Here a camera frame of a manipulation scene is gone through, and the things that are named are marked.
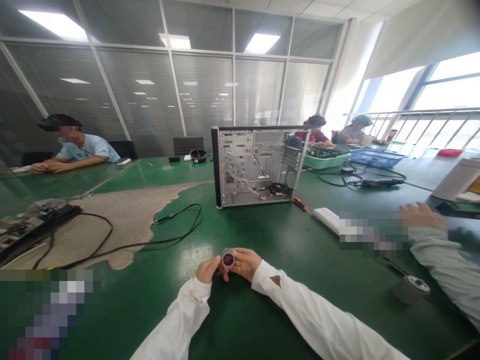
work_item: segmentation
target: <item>hand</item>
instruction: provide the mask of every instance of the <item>hand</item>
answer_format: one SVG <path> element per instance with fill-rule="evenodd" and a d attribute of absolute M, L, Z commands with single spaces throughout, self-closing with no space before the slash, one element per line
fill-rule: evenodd
<path fill-rule="evenodd" d="M 250 249 L 235 247 L 232 250 L 233 256 L 235 256 L 235 262 L 229 270 L 251 283 L 254 279 L 255 271 L 257 271 L 262 262 L 262 258 Z"/>
<path fill-rule="evenodd" d="M 66 171 L 73 170 L 73 166 L 71 163 L 66 162 L 54 162 L 48 166 L 48 170 L 54 173 L 63 173 Z"/>
<path fill-rule="evenodd" d="M 198 281 L 204 284 L 211 284 L 212 277 L 214 276 L 215 270 L 219 267 L 220 264 L 220 255 L 217 255 L 210 260 L 202 262 L 198 266 L 196 271 L 196 278 Z"/>
<path fill-rule="evenodd" d="M 35 174 L 43 174 L 48 171 L 49 166 L 44 162 L 37 162 L 31 165 L 30 171 Z"/>
<path fill-rule="evenodd" d="M 417 202 L 417 205 L 418 207 L 414 204 L 400 206 L 400 216 L 404 227 L 435 228 L 448 234 L 443 216 L 433 212 L 432 209 L 423 202 Z"/>

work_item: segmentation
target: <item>blue basket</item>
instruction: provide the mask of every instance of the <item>blue basket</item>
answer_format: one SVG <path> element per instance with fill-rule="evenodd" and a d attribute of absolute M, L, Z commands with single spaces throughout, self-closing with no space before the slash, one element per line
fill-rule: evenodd
<path fill-rule="evenodd" d="M 376 151 L 372 149 L 357 149 L 350 151 L 350 161 L 376 168 L 391 168 L 397 165 L 400 160 L 407 158 L 406 155 L 399 155 L 393 152 Z"/>

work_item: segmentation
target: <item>glass wall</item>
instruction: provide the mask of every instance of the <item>glass wall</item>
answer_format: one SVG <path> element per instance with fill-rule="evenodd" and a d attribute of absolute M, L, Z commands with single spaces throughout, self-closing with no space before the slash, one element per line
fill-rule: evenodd
<path fill-rule="evenodd" d="M 212 126 L 301 124 L 320 108 L 343 22 L 175 0 L 5 0 L 2 86 L 25 134 L 46 114 L 86 133 L 170 156 L 173 137 Z M 5 117 L 7 123 L 15 120 Z M 56 151 L 2 125 L 0 157 Z"/>

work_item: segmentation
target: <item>vertical blinds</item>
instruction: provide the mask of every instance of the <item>vertical blinds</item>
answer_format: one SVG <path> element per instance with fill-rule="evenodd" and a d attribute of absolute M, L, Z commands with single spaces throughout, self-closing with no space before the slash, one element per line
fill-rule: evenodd
<path fill-rule="evenodd" d="M 288 63 L 281 125 L 300 125 L 318 111 L 330 66 L 320 63 Z"/>
<path fill-rule="evenodd" d="M 111 141 L 126 139 L 89 46 L 10 43 L 7 47 L 47 112 L 74 117 L 85 133 Z"/>
<path fill-rule="evenodd" d="M 173 155 L 173 137 L 184 133 L 168 53 L 105 48 L 99 55 L 138 156 Z"/>
<path fill-rule="evenodd" d="M 8 167 L 21 165 L 22 153 L 55 152 L 53 133 L 37 126 L 42 114 L 0 52 L 0 158 Z"/>
<path fill-rule="evenodd" d="M 233 126 L 232 57 L 172 56 L 187 135 L 203 136 L 211 149 L 211 127 Z"/>
<path fill-rule="evenodd" d="M 277 125 L 283 61 L 235 59 L 236 126 Z"/>

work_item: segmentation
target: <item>open computer case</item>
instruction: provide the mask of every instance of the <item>open computer case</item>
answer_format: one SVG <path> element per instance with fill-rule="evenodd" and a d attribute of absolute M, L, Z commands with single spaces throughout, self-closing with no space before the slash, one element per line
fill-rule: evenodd
<path fill-rule="evenodd" d="M 308 143 L 297 132 L 310 138 L 300 125 L 212 127 L 217 209 L 292 200 Z"/>

